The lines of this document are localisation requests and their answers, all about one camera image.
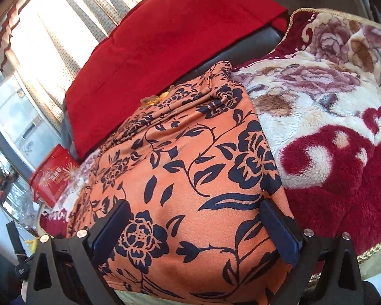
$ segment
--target white dotted curtain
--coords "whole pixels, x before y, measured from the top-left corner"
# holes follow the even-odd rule
[[[0,37],[0,69],[16,70],[59,129],[65,92],[93,49],[141,0],[18,0]]]

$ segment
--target yellow object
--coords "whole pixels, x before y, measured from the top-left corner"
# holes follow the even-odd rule
[[[37,250],[38,238],[34,238],[30,241],[25,241],[25,243],[28,244],[28,247],[31,250],[31,252],[35,253],[35,251]]]
[[[155,99],[153,99],[153,100],[151,100],[151,101],[148,101],[146,104],[147,104],[147,105],[154,105],[154,104],[157,104],[157,103],[161,102],[164,98],[166,98],[168,94],[169,94],[169,91],[164,92],[164,93],[162,93],[162,94],[159,95],[159,96],[154,96]]]

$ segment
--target red gift box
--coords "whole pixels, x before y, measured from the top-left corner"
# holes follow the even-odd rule
[[[58,144],[28,181],[33,191],[33,201],[42,199],[53,208],[78,167],[70,153]]]

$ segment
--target metal screw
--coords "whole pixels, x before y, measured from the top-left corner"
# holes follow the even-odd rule
[[[41,243],[45,243],[45,242],[48,242],[49,239],[50,239],[50,236],[45,234],[45,235],[42,235],[39,240],[41,241]]]
[[[76,236],[79,238],[84,238],[86,235],[88,235],[88,231],[86,229],[81,229],[76,233]]]
[[[308,237],[312,237],[313,235],[315,235],[314,231],[310,228],[305,228],[304,229],[304,235],[308,236]]]
[[[350,234],[349,234],[348,232],[344,232],[344,233],[342,234],[342,236],[343,236],[343,238],[346,239],[346,240],[350,240],[350,239],[352,239],[352,237],[350,236]]]

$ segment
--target red velvet cloth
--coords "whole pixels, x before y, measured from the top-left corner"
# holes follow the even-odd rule
[[[139,106],[286,9],[272,0],[144,0],[93,51],[66,93],[80,158]],[[285,26],[275,21],[274,26]]]
[[[51,216],[48,212],[43,212],[39,217],[39,224],[45,232],[53,237],[62,235],[66,237],[67,225],[69,221],[68,213],[65,209]]]

